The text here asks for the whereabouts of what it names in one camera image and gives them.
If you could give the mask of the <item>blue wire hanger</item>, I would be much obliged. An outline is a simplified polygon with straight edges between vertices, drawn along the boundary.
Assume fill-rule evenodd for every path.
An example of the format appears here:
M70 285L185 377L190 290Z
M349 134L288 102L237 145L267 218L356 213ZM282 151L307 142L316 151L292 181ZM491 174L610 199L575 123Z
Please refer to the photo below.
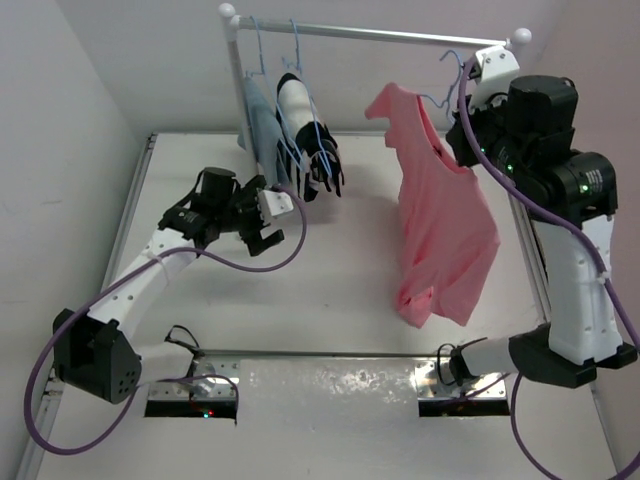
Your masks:
M456 74L449 84L446 94L440 100L426 93L419 93L418 96L422 99L428 100L436 109L442 110L446 116L449 116L453 109L453 95L459 85L464 71L464 62L462 61L459 53L453 49L446 50L439 58L439 61L443 62L447 58L455 60Z

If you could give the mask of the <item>pink t shirt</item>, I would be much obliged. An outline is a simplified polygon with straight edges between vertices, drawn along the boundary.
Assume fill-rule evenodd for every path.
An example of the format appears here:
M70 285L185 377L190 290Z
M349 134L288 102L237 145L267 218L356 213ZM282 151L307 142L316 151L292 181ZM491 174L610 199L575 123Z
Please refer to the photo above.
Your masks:
M388 120L385 144L395 151L402 173L402 277L395 308L415 328L423 327L431 315L464 326L500 246L478 179L456 163L418 94L389 83L365 115Z

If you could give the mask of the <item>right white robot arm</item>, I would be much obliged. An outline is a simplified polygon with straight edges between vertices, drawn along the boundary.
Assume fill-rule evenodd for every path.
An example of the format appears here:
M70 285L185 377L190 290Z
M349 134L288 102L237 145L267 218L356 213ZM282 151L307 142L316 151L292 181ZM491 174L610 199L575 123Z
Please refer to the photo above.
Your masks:
M483 374L491 361L530 381L578 388L599 369L636 361L617 328L610 283L610 244L618 207L616 173L597 152L573 145L578 103L565 77L527 75L466 106L447 133L456 162L481 165L525 209L546 275L545 324L503 342L457 347L458 382Z

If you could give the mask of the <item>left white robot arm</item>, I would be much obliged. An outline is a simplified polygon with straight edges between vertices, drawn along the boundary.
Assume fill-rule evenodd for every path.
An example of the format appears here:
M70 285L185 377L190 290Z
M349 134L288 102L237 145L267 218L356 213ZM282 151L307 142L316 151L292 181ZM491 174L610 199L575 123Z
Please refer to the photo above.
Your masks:
M194 187L165 211L141 253L84 312L63 310L54 321L54 369L65 383L112 404L142 384L185 377L196 351L163 341L136 348L132 340L170 282L225 233L236 233L251 256L284 239L264 236L270 221L292 212L291 197L257 175L240 184L227 169L207 167Z

